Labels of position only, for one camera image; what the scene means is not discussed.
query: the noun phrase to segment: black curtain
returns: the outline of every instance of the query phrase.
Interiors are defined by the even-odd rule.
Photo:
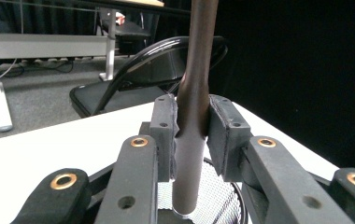
[[[226,96],[341,167],[355,167],[355,1],[220,1]]]

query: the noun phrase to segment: table surface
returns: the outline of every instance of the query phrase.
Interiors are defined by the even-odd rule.
[[[235,105],[254,135],[278,139],[309,172],[332,179],[338,168],[262,119]],[[153,103],[0,139],[0,223],[19,213],[50,173],[79,168],[92,175],[116,161],[122,142],[150,121]]]

